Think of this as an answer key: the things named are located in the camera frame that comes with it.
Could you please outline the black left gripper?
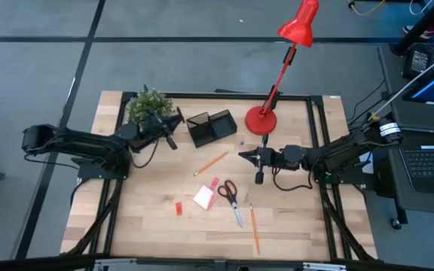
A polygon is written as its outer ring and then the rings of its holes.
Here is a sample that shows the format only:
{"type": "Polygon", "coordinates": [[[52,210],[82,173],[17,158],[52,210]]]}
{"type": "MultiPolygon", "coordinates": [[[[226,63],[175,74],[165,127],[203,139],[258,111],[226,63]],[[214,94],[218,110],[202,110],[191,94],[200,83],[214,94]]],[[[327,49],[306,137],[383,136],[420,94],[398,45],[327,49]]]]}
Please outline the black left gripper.
{"type": "Polygon", "coordinates": [[[155,111],[150,111],[148,121],[141,134],[138,136],[136,149],[139,151],[144,147],[150,145],[152,142],[157,141],[159,138],[165,138],[167,144],[172,150],[178,147],[172,138],[173,131],[182,122],[182,115],[180,113],[168,117],[160,117],[155,111]]]}

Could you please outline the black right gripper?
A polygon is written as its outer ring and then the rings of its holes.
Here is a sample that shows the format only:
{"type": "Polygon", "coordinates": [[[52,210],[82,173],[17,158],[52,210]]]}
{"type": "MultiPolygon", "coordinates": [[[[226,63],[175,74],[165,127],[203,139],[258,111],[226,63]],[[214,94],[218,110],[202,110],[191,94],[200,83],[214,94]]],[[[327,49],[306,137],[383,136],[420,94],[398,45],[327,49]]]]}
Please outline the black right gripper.
{"type": "Polygon", "coordinates": [[[245,160],[248,160],[256,167],[255,183],[263,184],[264,182],[264,167],[271,167],[273,181],[278,174],[277,152],[273,148],[267,147],[268,134],[262,136],[261,147],[251,151],[241,151],[238,154],[245,160]]]}

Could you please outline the orange pencil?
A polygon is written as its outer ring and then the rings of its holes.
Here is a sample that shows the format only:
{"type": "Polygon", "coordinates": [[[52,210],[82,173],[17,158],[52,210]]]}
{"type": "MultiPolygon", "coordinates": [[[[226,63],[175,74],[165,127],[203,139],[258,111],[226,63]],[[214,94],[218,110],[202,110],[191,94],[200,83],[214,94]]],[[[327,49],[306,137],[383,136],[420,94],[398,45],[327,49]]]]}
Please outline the orange pencil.
{"type": "Polygon", "coordinates": [[[200,173],[204,172],[205,170],[207,170],[210,166],[212,166],[213,164],[217,163],[218,161],[220,161],[223,157],[225,157],[227,154],[229,153],[229,151],[226,151],[222,154],[220,154],[218,157],[216,157],[215,159],[213,159],[212,161],[208,162],[206,165],[202,166],[200,169],[198,169],[193,176],[197,176],[200,173]]]}
{"type": "Polygon", "coordinates": [[[260,255],[261,250],[260,250],[260,243],[259,243],[259,237],[258,237],[257,223],[255,221],[254,208],[253,208],[251,203],[249,204],[249,211],[250,211],[250,215],[251,215],[252,229],[253,229],[254,239],[255,239],[255,247],[256,247],[256,251],[257,251],[258,255],[260,255]]]}

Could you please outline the black red-handled scissors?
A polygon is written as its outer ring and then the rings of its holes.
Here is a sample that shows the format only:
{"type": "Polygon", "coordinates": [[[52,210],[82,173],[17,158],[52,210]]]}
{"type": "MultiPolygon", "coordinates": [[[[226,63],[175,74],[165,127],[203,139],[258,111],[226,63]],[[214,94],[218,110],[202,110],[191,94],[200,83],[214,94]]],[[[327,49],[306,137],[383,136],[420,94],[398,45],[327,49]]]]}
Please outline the black red-handled scissors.
{"type": "Polygon", "coordinates": [[[237,219],[237,224],[243,227],[242,217],[237,205],[237,188],[231,180],[226,180],[223,185],[218,187],[218,194],[223,196],[231,204],[234,214],[237,219]]]}

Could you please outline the black mesh desk organizer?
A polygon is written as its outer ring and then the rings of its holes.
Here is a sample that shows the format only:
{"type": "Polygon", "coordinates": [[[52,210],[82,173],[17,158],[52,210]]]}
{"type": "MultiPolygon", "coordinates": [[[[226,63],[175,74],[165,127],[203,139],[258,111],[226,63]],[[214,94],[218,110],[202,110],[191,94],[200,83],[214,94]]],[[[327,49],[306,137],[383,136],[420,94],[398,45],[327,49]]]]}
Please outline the black mesh desk organizer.
{"type": "Polygon", "coordinates": [[[204,112],[188,118],[186,123],[196,148],[237,132],[237,124],[228,109],[212,115],[204,112]]]}

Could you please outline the green potted plant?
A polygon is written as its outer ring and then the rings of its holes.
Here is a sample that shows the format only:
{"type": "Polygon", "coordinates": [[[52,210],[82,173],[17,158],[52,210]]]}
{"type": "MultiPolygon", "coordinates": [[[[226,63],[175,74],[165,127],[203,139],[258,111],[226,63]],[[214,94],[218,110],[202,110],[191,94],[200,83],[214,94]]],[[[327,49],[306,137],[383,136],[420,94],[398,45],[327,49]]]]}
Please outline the green potted plant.
{"type": "Polygon", "coordinates": [[[145,123],[154,112],[159,117],[168,117],[176,112],[173,101],[164,93],[153,90],[138,92],[127,104],[128,120],[145,123]]]}

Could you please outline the red desk lamp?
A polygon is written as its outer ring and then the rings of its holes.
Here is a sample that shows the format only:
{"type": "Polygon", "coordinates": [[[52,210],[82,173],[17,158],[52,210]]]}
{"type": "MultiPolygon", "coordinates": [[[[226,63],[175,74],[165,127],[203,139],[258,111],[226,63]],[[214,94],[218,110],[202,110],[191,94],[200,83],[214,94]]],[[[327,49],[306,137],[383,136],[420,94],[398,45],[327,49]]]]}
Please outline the red desk lamp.
{"type": "Polygon", "coordinates": [[[296,15],[278,30],[278,35],[292,42],[283,59],[283,67],[272,86],[268,100],[261,106],[250,108],[245,116],[246,128],[256,134],[264,135],[272,132],[277,125],[277,116],[274,109],[277,105],[280,92],[279,87],[287,68],[292,64],[298,44],[312,47],[312,22],[319,10],[319,0],[302,0],[296,15]]]}

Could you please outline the black desk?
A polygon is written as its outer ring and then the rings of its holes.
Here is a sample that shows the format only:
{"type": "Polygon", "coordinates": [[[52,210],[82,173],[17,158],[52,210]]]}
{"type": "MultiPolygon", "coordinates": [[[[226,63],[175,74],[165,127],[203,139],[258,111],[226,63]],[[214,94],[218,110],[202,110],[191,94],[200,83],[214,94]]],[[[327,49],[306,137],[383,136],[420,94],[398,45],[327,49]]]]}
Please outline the black desk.
{"type": "MultiPolygon", "coordinates": [[[[387,89],[396,93],[410,81],[402,77],[405,58],[393,54],[388,47],[380,48],[378,53],[387,89]]],[[[407,91],[390,103],[391,114],[407,140],[434,145],[434,104],[403,100],[407,91]]]]}

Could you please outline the white rod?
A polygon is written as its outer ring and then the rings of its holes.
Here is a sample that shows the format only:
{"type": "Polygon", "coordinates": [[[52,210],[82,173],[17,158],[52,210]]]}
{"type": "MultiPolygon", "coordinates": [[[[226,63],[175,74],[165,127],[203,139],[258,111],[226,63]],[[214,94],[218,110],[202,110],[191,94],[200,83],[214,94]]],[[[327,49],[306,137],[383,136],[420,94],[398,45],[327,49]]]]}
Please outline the white rod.
{"type": "Polygon", "coordinates": [[[392,96],[383,104],[376,112],[373,112],[369,117],[366,118],[367,122],[371,122],[374,120],[378,113],[385,109],[393,100],[399,97],[405,90],[411,89],[411,86],[417,83],[421,78],[424,78],[426,75],[431,75],[431,72],[434,72],[434,63],[430,65],[428,68],[423,70],[420,74],[418,74],[415,78],[410,80],[405,86],[403,86],[398,92],[393,93],[392,96]]]}

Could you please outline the black laptop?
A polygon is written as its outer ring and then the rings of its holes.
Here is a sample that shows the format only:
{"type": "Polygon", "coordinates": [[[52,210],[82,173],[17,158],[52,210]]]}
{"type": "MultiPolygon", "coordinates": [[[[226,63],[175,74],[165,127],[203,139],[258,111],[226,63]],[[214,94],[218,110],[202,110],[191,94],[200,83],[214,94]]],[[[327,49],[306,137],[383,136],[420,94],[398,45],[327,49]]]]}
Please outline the black laptop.
{"type": "Polygon", "coordinates": [[[401,148],[400,154],[413,190],[434,193],[434,145],[401,148]]]}

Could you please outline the black crossbar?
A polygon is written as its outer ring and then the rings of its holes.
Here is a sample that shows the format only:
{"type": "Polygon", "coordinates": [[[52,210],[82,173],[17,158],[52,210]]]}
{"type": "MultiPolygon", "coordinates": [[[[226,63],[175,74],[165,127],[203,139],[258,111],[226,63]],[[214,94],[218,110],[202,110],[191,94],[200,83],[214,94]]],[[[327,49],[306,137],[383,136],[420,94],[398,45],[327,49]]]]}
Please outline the black crossbar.
{"type": "Polygon", "coordinates": [[[133,265],[204,266],[214,271],[236,271],[241,268],[251,267],[290,268],[303,271],[303,262],[345,265],[347,271],[434,271],[434,268],[384,263],[379,260],[211,260],[158,257],[111,257],[107,254],[63,255],[19,260],[0,260],[0,271],[73,271],[93,267],[96,260],[109,258],[136,258],[137,262],[133,265]]]}

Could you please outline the black power adapter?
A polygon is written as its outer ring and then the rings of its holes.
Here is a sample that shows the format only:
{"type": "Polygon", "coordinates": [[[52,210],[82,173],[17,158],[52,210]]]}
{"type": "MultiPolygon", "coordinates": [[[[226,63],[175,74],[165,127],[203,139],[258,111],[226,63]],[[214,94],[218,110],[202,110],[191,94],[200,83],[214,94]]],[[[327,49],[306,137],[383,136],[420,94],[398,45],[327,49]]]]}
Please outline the black power adapter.
{"type": "Polygon", "coordinates": [[[426,70],[433,62],[433,49],[423,45],[411,47],[406,55],[402,77],[411,80],[426,70]]]}

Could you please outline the person's shoe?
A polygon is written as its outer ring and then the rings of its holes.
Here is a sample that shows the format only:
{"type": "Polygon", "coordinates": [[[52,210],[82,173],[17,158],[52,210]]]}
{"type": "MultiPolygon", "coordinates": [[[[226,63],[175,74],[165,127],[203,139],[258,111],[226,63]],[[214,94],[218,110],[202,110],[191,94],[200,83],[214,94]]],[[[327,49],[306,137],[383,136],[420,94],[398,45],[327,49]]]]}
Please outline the person's shoe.
{"type": "MultiPolygon", "coordinates": [[[[408,34],[413,28],[414,28],[414,25],[403,26],[402,31],[405,34],[408,34]]],[[[424,39],[424,40],[429,40],[433,36],[434,36],[434,26],[430,26],[420,35],[420,38],[424,39]]]]}

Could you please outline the black stand leg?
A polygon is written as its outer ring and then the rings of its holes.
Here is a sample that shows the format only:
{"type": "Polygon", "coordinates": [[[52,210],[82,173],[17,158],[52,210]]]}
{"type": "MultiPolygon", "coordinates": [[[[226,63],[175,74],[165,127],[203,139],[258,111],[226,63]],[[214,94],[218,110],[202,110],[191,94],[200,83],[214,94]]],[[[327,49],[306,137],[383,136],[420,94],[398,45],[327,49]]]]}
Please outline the black stand leg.
{"type": "Polygon", "coordinates": [[[417,43],[420,36],[430,27],[434,26],[434,5],[423,15],[420,20],[413,25],[411,30],[396,44],[390,45],[390,51],[397,55],[402,56],[408,48],[417,43]]]}

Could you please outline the black aluminium table frame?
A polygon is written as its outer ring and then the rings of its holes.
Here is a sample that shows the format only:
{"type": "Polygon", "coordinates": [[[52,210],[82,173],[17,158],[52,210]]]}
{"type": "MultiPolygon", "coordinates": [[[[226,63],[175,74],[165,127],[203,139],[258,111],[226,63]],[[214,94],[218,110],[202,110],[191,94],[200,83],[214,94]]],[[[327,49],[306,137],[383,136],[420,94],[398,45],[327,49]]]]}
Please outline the black aluminium table frame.
{"type": "Polygon", "coordinates": [[[196,148],[188,128],[174,132],[177,149],[165,141],[150,145],[134,157],[122,184],[118,208],[102,225],[95,252],[113,257],[158,257],[224,260],[316,260],[328,261],[344,253],[341,237],[333,232],[329,244],[327,223],[319,190],[307,189],[307,173],[282,171],[273,181],[255,183],[255,168],[239,156],[260,145],[259,136],[244,123],[246,112],[263,102],[261,95],[224,93],[176,93],[174,104],[186,117],[228,109],[237,132],[196,148]],[[193,174],[220,154],[220,161],[197,176],[193,174]],[[205,210],[193,201],[214,177],[215,202],[205,210]],[[231,180],[237,188],[237,205],[243,227],[231,204],[218,194],[218,187],[231,180]],[[176,203],[182,215],[176,215],[176,203]],[[255,247],[249,204],[257,223],[261,253],[255,247]]]}

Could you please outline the silver bracket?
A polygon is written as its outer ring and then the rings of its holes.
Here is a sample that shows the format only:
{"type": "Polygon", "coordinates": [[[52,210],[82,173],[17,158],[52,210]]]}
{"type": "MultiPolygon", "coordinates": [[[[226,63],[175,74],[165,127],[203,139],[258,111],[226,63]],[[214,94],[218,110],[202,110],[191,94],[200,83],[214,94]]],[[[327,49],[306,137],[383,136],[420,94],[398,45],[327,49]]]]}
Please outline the silver bracket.
{"type": "Polygon", "coordinates": [[[303,271],[347,271],[345,265],[303,262],[303,271]]]}
{"type": "Polygon", "coordinates": [[[111,266],[136,264],[136,258],[109,258],[96,260],[93,265],[93,271],[109,271],[111,266]]]}

